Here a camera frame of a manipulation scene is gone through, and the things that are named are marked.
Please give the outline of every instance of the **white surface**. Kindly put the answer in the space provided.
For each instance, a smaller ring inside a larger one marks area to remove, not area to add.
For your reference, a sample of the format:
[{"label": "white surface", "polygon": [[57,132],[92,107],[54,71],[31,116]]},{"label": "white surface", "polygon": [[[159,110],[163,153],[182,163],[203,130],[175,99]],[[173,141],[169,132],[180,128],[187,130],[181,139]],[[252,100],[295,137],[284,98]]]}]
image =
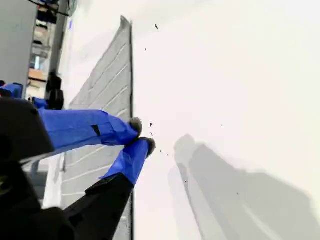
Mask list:
[{"label": "white surface", "polygon": [[67,102],[120,15],[133,21],[134,115],[157,143],[135,189],[136,239],[319,239],[318,9],[79,1],[60,71]]},{"label": "white surface", "polygon": [[48,162],[48,175],[42,205],[44,209],[60,207],[64,159],[65,155],[59,154],[42,160]]},{"label": "white surface", "polygon": [[27,87],[25,91],[25,99],[28,99],[29,97],[43,99],[45,97],[47,83],[34,80],[31,80],[30,82],[31,85]]},{"label": "white surface", "polygon": [[5,0],[0,13],[0,80],[26,86],[37,6],[26,0]]}]

